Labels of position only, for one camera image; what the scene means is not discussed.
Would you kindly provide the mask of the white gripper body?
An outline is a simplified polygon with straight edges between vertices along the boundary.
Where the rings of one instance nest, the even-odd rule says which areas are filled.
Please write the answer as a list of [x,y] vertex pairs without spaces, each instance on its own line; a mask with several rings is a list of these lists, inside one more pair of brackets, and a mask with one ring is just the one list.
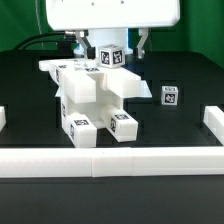
[[53,30],[170,27],[180,19],[179,0],[46,0]]

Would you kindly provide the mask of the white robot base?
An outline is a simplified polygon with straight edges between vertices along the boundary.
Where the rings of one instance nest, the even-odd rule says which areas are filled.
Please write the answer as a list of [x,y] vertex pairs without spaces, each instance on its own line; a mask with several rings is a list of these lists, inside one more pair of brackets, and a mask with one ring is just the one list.
[[[88,32],[89,35],[87,36],[87,39],[91,46],[96,48],[95,59],[98,60],[98,63],[99,48],[101,46],[114,44],[123,47],[125,55],[132,52],[132,50],[128,47],[128,30],[126,28],[94,29],[89,30]],[[84,50],[79,43],[78,46],[75,48],[74,53],[78,55],[84,55]]]

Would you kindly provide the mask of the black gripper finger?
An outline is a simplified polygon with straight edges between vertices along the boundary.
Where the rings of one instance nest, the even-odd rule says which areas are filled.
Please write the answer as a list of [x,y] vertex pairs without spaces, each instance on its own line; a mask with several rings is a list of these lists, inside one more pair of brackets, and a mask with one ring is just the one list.
[[89,32],[87,30],[76,30],[75,36],[78,43],[82,46],[84,50],[85,59],[95,59],[96,58],[96,48],[92,47],[89,43],[87,36]]
[[145,55],[144,45],[149,37],[149,29],[148,28],[139,28],[138,35],[140,37],[137,46],[133,49],[133,54],[138,59],[142,59]]

